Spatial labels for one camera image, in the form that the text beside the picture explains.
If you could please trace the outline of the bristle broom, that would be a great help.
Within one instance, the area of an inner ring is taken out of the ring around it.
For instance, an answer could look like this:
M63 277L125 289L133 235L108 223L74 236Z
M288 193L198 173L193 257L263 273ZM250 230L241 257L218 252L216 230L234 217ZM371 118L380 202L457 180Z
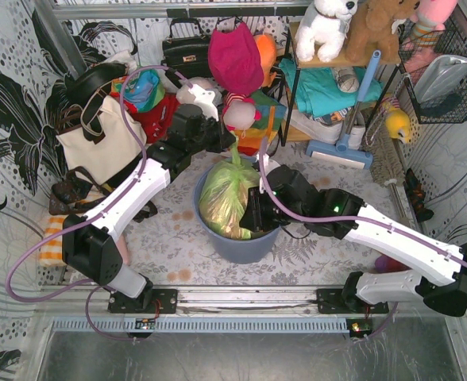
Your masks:
M406 227L419 229L403 188L403 165L394 140L389 136L383 115L377 112L370 122L361 146L373 156L370 172L375 183L389 191L396 220Z

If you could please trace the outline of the pink white plush doll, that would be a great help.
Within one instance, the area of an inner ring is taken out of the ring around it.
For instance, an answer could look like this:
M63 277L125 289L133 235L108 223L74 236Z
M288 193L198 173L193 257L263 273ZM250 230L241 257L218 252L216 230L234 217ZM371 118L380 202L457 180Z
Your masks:
M253 99L231 92L225 96L222 120L229 131L246 131L260 119L261 112Z

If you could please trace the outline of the green trash bag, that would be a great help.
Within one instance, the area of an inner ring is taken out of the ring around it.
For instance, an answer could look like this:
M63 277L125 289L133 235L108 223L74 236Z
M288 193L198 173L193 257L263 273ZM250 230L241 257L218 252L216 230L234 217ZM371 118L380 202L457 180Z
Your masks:
M199 214L206 225L221 237L247 241L252 232L240 226L245 214L249 189L258 187L260 175L253 163L241 157L237 144L231 157L216 163L206 176L199 197Z

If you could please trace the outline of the wooden shelf rack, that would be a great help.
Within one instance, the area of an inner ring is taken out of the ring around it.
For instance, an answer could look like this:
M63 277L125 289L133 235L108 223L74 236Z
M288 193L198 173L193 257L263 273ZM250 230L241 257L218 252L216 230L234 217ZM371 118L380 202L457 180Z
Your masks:
M340 91L330 67L319 67L314 63L310 67L307 67L306 63L298 65L296 60L291 58L290 48L298 25L298 22L289 24L285 45L286 55L282 56L277 65L283 73L284 84L289 91L288 101L294 101L288 110L292 115L298 110L314 117L321 117L353 107L357 99L357 91L353 93Z

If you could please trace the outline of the teal folded cloth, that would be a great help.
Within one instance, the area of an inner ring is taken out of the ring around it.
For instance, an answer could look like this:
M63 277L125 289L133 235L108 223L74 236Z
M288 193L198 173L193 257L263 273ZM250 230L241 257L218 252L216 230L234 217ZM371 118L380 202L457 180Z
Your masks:
M295 63L285 58L280 61L279 68L292 89L296 73ZM353 69L361 81L365 69L362 67L354 67ZM381 92L382 84L373 79L364 102L376 101ZM345 93L339 90L328 67L301 69L295 94L295 103L301 113L321 117L354 106L356 99L357 92Z

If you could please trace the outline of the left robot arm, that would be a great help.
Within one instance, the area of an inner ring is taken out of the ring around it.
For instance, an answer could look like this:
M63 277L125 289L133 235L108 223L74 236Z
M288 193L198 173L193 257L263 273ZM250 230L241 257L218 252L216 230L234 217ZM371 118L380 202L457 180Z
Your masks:
M220 153L235 141L219 119L218 108L205 103L181 104L165 138L149 145L125 181L83 216L64 221L64 262L111 291L114 314L151 313L159 302L153 284L124 264L116 245L125 227L157 193L167 187L201 151Z

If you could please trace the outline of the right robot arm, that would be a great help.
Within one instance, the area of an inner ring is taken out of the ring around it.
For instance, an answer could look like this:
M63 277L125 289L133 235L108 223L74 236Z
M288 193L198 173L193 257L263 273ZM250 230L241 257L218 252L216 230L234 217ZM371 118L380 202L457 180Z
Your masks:
M249 189L242 228L259 233L301 223L319 236L362 244L406 266L383 274L351 273L342 289L348 309L420 300L437 313L465 315L467 243L457 246L427 237L348 191L318 190L299 171L273 160L255 168L261 180Z

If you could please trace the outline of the brown patterned bag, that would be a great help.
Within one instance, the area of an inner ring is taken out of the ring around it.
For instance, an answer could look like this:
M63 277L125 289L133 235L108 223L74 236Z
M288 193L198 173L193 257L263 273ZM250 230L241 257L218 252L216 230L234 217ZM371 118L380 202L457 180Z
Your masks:
M98 184L84 167L69 170L64 180L51 188L48 211L51 215L84 214L106 200L113 192Z

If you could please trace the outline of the cream plush lamb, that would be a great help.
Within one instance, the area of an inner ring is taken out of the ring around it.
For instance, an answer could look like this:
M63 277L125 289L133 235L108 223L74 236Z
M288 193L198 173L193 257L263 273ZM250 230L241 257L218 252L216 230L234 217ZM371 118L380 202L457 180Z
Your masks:
M181 88L179 88L176 92L176 100L180 104L192 104L195 100L195 95L191 93L191 88L181 80ZM218 106L222 102L222 95L217 85L214 81L208 78L203 77L194 77L189 79L189 82L195 86L200 86L204 90L211 90L214 92L214 100L213 103L215 106Z

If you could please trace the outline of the magenta cloth bag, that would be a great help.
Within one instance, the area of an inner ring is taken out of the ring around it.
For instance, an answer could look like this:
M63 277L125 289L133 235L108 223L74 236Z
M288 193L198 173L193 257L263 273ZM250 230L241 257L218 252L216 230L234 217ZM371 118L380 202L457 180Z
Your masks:
M231 93L250 95L264 81L257 44L243 21L230 32L212 32L208 64L215 81Z

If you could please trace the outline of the colourful rainbow cloth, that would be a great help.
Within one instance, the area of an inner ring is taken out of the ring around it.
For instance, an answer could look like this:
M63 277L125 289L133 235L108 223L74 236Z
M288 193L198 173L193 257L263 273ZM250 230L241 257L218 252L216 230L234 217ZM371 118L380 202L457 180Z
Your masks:
M124 104L130 114L147 113L163 100L164 95L165 90L157 72L144 70L127 83Z

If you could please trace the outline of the rainbow striped bag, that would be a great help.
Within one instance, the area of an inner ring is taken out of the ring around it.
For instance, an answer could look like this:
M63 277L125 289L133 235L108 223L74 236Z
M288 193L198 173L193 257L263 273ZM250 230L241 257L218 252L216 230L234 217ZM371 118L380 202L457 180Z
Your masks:
M247 156L254 156L264 137L267 137L268 142L271 143L279 133L287 107L261 90L253 92L248 97L228 93L226 104L232 102L244 102L249 105L246 115L241 118L243 121L251 121L249 128L235 129L234 125L228 125L228 129L238 137L238 151Z

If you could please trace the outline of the blue trash bin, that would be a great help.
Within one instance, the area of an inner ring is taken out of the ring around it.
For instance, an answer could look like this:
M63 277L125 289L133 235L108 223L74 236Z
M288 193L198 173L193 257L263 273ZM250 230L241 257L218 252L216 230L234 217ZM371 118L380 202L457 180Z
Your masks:
M247 160L254 164L254 159ZM252 232L252 238L250 240L237 241L221 237L217 233L214 233L202 220L199 214L199 197L203 185L206 181L206 176L208 175L208 172L214 165L209 167L201 175L193 190L192 203L198 222L205 231L211 247L224 260L227 260L233 264L253 264L259 262L268 255L268 253L271 251L272 247L276 243L276 238L280 234L279 228L269 231L267 233Z

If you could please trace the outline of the brown teddy bear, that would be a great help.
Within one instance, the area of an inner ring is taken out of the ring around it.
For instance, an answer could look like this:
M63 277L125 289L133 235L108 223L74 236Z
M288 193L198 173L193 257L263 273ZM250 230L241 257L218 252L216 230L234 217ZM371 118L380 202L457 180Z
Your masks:
M404 23L415 16L420 1L371 0L359 5L350 22L345 57L349 62L361 60L369 44L381 52L381 59L388 63L399 62L399 38L393 25Z

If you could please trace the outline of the black leather handbag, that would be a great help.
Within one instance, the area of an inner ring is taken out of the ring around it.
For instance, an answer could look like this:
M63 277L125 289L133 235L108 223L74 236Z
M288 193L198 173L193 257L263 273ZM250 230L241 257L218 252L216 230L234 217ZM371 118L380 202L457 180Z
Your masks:
M195 24L199 34L193 37L176 38L173 36L172 27L177 24ZM181 88L177 71L187 79L194 77L212 78L213 75L208 63L209 45L210 36L203 32L196 18L173 19L170 24L169 37L162 42L164 59L161 64L169 67L165 76L177 88Z

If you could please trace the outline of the pink plush toy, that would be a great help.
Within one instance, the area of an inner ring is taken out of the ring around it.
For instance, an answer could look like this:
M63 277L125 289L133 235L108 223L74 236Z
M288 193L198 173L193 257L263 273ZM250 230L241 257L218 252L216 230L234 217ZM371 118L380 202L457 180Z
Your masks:
M409 41L419 44L435 43L445 30L445 21L457 5L457 0L423 0L410 17L414 23Z

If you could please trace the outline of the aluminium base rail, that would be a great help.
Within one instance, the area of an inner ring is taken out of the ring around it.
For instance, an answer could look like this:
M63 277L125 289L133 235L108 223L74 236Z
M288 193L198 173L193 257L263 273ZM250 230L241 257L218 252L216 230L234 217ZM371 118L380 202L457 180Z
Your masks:
M159 286L147 310L137 312L120 297L86 285L43 303L32 333L101 333L127 341L154 333L329 333L357 339L404 318L444 324L452 332L465 322L417 302L401 302L395 313L378 306L349 312L340 296L338 286Z

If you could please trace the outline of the red cloth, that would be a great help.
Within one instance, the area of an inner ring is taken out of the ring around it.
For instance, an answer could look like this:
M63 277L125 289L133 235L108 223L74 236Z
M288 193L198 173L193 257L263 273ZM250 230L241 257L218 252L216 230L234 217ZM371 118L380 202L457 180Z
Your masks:
M150 111L137 113L129 106L128 111L133 120L138 121L145 131L148 144L166 137L168 128L172 124L173 115L180 103L176 94L166 94L162 100Z

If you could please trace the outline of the white plush dog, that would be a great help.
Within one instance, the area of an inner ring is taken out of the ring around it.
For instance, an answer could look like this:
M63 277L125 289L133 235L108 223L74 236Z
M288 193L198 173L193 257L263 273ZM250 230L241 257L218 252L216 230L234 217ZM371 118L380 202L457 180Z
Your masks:
M323 63L334 60L342 50L357 6L358 1L352 0L314 0L295 35L299 62L310 62L315 56Z

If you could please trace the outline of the orange checkered towel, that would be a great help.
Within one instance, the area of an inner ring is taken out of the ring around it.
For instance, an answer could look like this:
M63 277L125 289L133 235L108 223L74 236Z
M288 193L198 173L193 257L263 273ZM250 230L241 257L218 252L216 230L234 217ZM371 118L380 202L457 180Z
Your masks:
M66 215L49 215L44 229L44 238L62 230L66 217ZM62 238L62 236L59 236L51 239L39 249L37 259L40 266L63 267L66 265L63 260Z

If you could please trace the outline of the yellow plush duck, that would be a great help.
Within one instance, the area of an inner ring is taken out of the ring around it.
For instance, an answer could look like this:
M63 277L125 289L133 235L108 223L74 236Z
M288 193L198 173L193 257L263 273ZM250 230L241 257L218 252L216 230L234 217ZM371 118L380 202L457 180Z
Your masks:
M400 108L399 101L394 97L386 97L380 107L388 135L394 140L408 144L411 137L411 119Z

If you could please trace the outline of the silver foil pouch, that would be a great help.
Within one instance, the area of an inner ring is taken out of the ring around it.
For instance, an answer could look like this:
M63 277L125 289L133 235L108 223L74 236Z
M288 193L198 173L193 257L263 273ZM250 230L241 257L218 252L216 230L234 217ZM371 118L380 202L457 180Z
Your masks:
M418 103L448 95L467 75L467 57L441 55L434 59L414 85Z

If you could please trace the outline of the cream canvas tote bag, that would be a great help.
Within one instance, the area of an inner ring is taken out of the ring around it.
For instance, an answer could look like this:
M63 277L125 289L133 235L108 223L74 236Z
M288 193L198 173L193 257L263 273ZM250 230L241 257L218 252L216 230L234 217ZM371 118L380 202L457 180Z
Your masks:
M81 126L58 133L57 139L70 170L84 167L97 183L103 184L137 157L146 135L130 115L122 118L121 105L110 96L103 99L98 121L103 134L96 140L87 140Z

